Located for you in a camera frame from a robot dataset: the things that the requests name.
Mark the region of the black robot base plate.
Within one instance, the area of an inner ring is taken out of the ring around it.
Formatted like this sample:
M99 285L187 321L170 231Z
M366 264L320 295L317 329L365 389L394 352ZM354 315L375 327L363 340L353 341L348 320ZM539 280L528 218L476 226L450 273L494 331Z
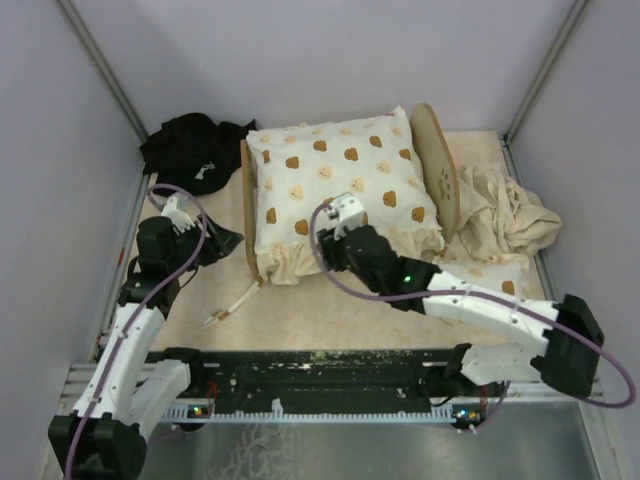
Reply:
M427 413L454 398L494 399L459 372L457 349L204 351L185 399L210 400L217 414Z

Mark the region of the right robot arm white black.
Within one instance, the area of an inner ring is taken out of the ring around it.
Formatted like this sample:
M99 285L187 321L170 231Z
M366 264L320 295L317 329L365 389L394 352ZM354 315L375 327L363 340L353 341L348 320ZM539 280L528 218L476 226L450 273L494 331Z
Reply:
M509 344L489 350L457 347L446 372L454 393L470 395L499 381L541 381L576 399L591 395L604 334L584 299L527 300L474 285L436 264L398 255L369 225L342 236L322 229L311 246L323 273L348 271L368 287L365 300L509 337Z

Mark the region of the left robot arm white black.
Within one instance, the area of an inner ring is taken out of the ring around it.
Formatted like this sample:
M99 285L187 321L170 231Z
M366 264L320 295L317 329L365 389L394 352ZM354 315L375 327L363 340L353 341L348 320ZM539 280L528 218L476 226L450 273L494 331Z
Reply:
M181 291L180 277L228 257L243 239L205 214L160 215L139 224L138 255L121 287L107 345L71 412L54 416L48 428L64 478L138 478L149 438L170 405L206 389L202 355L191 348L167 350L146 380L139 376Z

